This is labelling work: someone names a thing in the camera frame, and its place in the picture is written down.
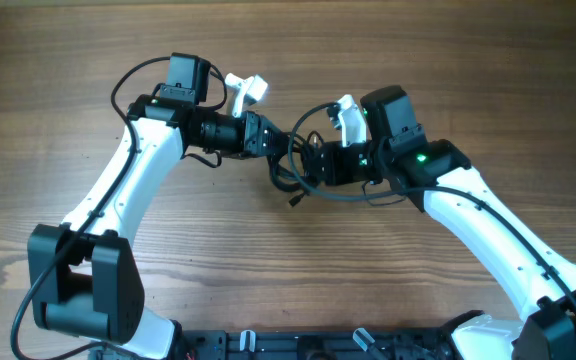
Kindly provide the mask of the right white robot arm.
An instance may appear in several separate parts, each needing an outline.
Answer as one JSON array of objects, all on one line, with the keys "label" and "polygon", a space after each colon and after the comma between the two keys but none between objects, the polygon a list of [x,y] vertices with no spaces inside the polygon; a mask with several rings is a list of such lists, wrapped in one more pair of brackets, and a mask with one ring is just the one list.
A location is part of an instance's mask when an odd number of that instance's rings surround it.
[{"label": "right white robot arm", "polygon": [[472,311],[447,324],[456,359],[576,359],[576,265],[514,215],[450,141],[427,139],[398,85],[325,107],[341,138],[305,171],[328,186],[387,181],[445,226],[504,290],[518,318]]}]

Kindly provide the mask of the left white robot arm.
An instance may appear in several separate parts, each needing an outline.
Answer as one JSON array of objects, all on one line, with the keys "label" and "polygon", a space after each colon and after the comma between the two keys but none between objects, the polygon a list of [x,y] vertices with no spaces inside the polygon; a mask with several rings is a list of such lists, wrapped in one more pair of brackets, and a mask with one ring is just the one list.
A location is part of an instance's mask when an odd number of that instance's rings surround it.
[{"label": "left white robot arm", "polygon": [[28,243],[30,289],[19,310],[42,329],[85,339],[91,357],[192,359],[181,325],[145,305],[132,252],[141,220],[183,159],[279,155],[284,134],[251,111],[268,85],[223,74],[209,61],[168,56],[168,75],[121,113],[124,135],[86,198]]}]

